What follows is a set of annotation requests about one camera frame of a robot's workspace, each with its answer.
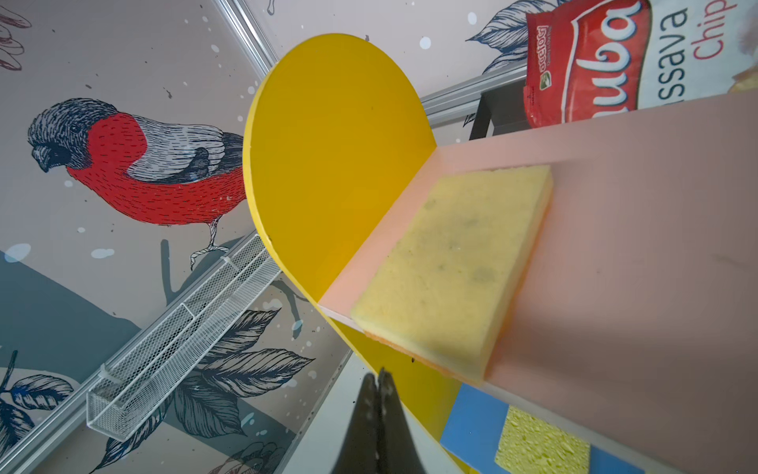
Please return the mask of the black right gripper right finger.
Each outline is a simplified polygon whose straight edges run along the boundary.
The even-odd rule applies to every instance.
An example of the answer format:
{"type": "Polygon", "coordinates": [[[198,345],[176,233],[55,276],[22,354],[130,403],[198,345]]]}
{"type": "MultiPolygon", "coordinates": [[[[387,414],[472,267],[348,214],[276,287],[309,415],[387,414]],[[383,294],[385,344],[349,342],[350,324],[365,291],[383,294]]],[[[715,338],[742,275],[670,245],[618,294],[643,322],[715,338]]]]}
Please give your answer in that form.
{"type": "Polygon", "coordinates": [[[397,386],[389,371],[377,380],[377,472],[424,474],[397,386]]]}

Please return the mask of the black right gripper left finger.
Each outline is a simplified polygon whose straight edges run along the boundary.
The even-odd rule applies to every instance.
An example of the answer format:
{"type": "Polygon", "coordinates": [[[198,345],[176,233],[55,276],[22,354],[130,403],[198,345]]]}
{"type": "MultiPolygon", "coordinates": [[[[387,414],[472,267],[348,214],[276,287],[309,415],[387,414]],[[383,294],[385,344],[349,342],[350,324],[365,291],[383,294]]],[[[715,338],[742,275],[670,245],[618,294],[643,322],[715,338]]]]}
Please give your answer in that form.
{"type": "Polygon", "coordinates": [[[361,381],[333,474],[378,472],[378,409],[376,378],[372,373],[367,373],[361,381]]]}

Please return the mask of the tan sponge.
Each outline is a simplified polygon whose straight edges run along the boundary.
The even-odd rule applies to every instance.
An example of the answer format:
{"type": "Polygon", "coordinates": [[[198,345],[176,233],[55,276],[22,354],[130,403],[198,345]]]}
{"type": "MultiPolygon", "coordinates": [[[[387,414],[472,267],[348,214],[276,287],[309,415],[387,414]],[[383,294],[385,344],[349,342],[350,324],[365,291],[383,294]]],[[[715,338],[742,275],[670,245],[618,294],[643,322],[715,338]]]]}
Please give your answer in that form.
{"type": "Polygon", "coordinates": [[[553,187],[548,165],[440,179],[351,318],[367,336],[481,383],[553,187]]]}

